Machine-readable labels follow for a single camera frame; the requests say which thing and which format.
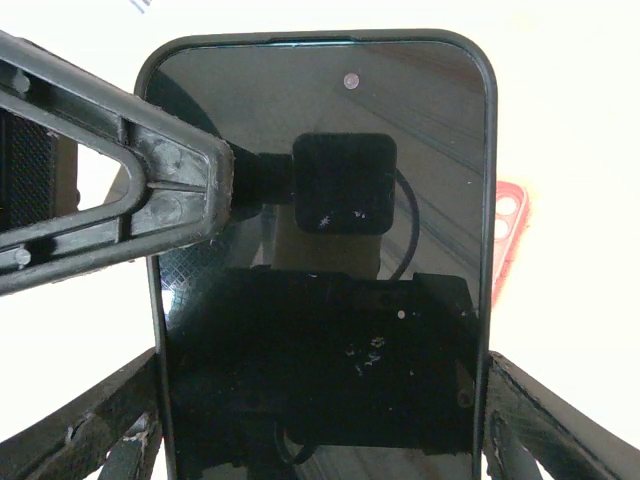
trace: black plastic frame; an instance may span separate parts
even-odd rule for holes
[[[153,72],[169,57],[181,52],[201,47],[234,45],[268,45],[277,43],[302,42],[437,42],[452,45],[463,50],[477,65],[484,82],[485,108],[485,189],[483,199],[482,258],[480,267],[480,299],[478,318],[481,324],[478,350],[478,370],[476,372],[476,392],[474,403],[473,438],[473,478],[481,478],[481,453],[484,435],[484,411],[489,372],[489,326],[491,316],[491,278],[493,269],[493,236],[496,198],[496,153],[497,153],[497,113],[498,89],[495,74],[484,52],[466,37],[446,30],[359,30],[359,31],[317,31],[289,33],[249,33],[197,35],[183,37],[166,43],[157,49],[142,66],[136,81],[134,93],[146,97],[147,84]],[[156,331],[156,351],[159,354],[161,371],[162,404],[167,473],[170,480],[177,479],[175,464],[175,444],[169,400],[169,385],[166,357],[166,326],[160,284],[157,256],[147,259],[149,288],[151,293],[153,320]]]
[[[129,178],[113,203],[2,232],[0,295],[196,243],[228,221],[224,141],[4,32],[0,108],[111,157]],[[169,175],[177,161],[196,173]]]

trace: black phone case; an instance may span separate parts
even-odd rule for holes
[[[445,30],[363,30],[320,31],[289,33],[249,33],[198,35],[173,40],[156,50],[143,65],[136,81],[134,93],[143,99],[147,96],[149,79],[156,68],[170,56],[186,49],[222,45],[265,45],[273,43],[302,42],[438,42],[458,47],[465,51],[481,72],[485,89],[485,178],[482,228],[480,303],[480,345],[478,346],[478,369],[475,383],[473,478],[481,477],[481,453],[484,428],[485,396],[489,365],[489,325],[491,312],[491,279],[493,262],[493,230],[496,198],[496,144],[497,144],[497,83],[491,64],[482,50],[472,41],[459,34]],[[197,119],[192,124],[198,125]],[[162,303],[159,257],[147,259],[149,288],[156,336],[156,352],[159,356],[161,382],[161,410],[164,425],[167,472],[171,480],[177,478],[175,443],[171,418],[168,384],[168,359],[166,350],[166,324]]]

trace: red phone case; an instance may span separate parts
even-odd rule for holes
[[[513,254],[529,214],[527,191],[515,183],[496,184],[496,223],[493,245],[492,304],[509,273]]]

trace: white surface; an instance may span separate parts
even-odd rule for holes
[[[499,178],[525,185],[533,202],[491,346],[640,447],[636,2],[301,3],[153,0],[141,15],[127,0],[3,0],[0,29],[128,91],[153,50],[189,34],[422,27],[468,36],[498,77]],[[104,191],[109,175],[90,173],[82,181]],[[0,438],[151,346],[148,303],[142,261],[1,299]]]

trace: smartphone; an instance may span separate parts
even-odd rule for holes
[[[496,184],[496,224],[493,247],[492,303],[498,300],[520,235],[529,215],[527,191],[515,183],[498,181]]]
[[[152,55],[136,93],[233,146],[235,198],[280,188],[149,259],[172,478],[480,478],[495,88],[441,31]]]

